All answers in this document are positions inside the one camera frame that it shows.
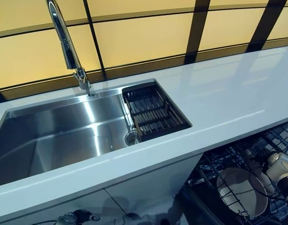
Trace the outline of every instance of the white countertop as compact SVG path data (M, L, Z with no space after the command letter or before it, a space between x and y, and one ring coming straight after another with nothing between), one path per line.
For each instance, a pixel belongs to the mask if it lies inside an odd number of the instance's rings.
M192 127L0 186L0 217L87 193L288 120L288 47L95 83L95 90L155 78ZM81 93L78 87L0 104L7 109Z

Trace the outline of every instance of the plate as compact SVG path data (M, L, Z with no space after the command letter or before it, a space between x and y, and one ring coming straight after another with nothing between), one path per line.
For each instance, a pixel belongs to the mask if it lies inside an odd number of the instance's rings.
M258 191L266 194L264 186L253 174L251 183ZM224 203L235 213L251 218L261 215L268 204L268 198L255 191L252 185L249 172L240 168L227 168L217 179L217 188Z

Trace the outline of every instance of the dishwasher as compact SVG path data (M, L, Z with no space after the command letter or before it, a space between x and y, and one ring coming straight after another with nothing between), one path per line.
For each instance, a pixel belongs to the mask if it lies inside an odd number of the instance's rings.
M285 122L205 152L176 198L190 225L288 225L287 195Z

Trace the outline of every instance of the black frame strip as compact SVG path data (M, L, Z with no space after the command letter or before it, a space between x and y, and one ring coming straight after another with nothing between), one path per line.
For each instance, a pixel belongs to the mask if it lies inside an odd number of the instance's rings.
M196 0L184 64L195 62L208 13L210 0Z
M248 8L266 8L265 4L241 4L236 5L236 7L231 6L210 6L208 11L221 11L221 10L234 10L234 9L248 9ZM137 19L137 18L145 18L145 17L154 17L154 16L164 16L164 15L175 15L175 14L186 14L186 13L195 13L201 12L201 8L198 11L195 10L187 10L187 8L182 9L167 9L167 10L153 10L147 12L135 12L135 13L124 13L124 14L116 14L116 15L103 15L103 16L93 16L91 17L92 23L103 23L103 22L111 22L111 21L119 21L119 20L129 20L129 19ZM88 18L77 19L66 21L67 27L79 26L89 24ZM33 33L37 31L51 30L54 29L52 23L39 24L29 27L16 28L6 31L0 31L0 38L6 38L15 35Z
M83 4L84 4L84 8L85 8L86 13L87 13L87 17L88 17L88 21L89 21L89 27L91 29L92 37L93 37L94 44L95 44L95 47L96 47L98 59L99 59L100 66L101 66L101 69L102 69L102 74L103 74L104 80L107 80L105 68L104 68L104 65L103 65L103 61L102 61L102 57L101 57L101 53L100 53L100 49L99 49L99 45L98 45L98 41L97 41L97 37L96 37L96 34L95 34L95 30L94 30L94 25L93 25L91 13L89 11L88 1L87 0L83 0Z
M287 0L269 0L246 50L259 51L264 46Z
M74 26L80 26L80 25L88 24L88 22L73 23L73 24L70 24L70 23L68 24L68 22L69 21L66 22L67 27L74 27ZM34 33L34 32L44 31L44 30L52 30L52 29L54 29L53 23L40 24L40 25L36 25L36 26L30 26L30 27L24 27L24 28L2 31L2 32L0 32L0 38L7 38L7 37L11 37L11 36Z
M284 40L288 40L288 37L270 40L272 42L275 42L272 48L274 48L274 46L288 46L288 42L284 42ZM221 48L203 50L199 52L190 52L190 54L197 55L196 61L216 59L220 57L243 53L243 49L246 48L248 44L249 43L230 45ZM108 80L142 74L160 69L181 66L184 64L185 57L185 54L180 54L175 56L120 65L116 67L110 67L106 69L106 73L108 74ZM104 80L101 70L88 71L87 74L91 83L101 82ZM70 88L74 86L78 86L78 83L72 75L64 75L57 78L50 78L49 80L45 79L41 82L29 82L25 83L24 85L15 85L15 87L13 88L6 87L0 89L0 102L40 94L48 91Z

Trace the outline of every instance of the faucet spout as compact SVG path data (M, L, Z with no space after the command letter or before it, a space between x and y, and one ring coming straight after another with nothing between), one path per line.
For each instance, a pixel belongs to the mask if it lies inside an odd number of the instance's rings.
M81 66L76 50L72 43L70 34L66 27L64 18L60 12L56 0L47 0L47 6L55 30L60 39L60 44L64 53L66 66L68 69L75 69L73 75L78 80L80 88L83 90L88 90L91 87L88 80L88 76L86 75L84 68Z

